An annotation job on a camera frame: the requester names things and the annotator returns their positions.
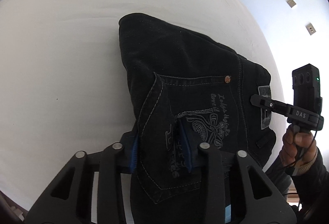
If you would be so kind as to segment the person right forearm sleeve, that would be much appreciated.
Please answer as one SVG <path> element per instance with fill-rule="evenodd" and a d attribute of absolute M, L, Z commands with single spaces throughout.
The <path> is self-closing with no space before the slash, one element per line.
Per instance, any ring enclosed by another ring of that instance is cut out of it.
<path fill-rule="evenodd" d="M 292 172 L 292 168 L 283 168 L 278 157 L 265 173 L 281 193 L 294 183 L 304 208 L 313 207 L 321 212 L 328 209 L 328 171 L 320 150 L 311 162 L 300 167 L 297 175 L 293 176 Z"/>

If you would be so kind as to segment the person right hand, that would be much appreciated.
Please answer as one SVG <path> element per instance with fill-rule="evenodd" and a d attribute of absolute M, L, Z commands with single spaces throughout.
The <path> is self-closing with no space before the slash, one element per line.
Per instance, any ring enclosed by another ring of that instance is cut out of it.
<path fill-rule="evenodd" d="M 294 167 L 292 175 L 305 174 L 315 163 L 318 155 L 316 141 L 311 132 L 296 133 L 290 125 L 282 138 L 283 147 L 279 153 L 284 167 Z"/>

